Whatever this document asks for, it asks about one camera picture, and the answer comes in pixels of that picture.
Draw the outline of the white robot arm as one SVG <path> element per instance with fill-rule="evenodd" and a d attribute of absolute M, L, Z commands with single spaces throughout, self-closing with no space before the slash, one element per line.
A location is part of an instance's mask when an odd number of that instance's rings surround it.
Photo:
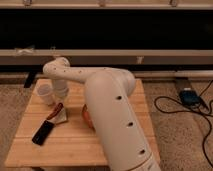
<path fill-rule="evenodd" d="M 43 66 L 54 88 L 61 80 L 84 85 L 87 110 L 112 171 L 161 171 L 129 102 L 136 80 L 126 69 L 72 67 L 60 57 Z"/>

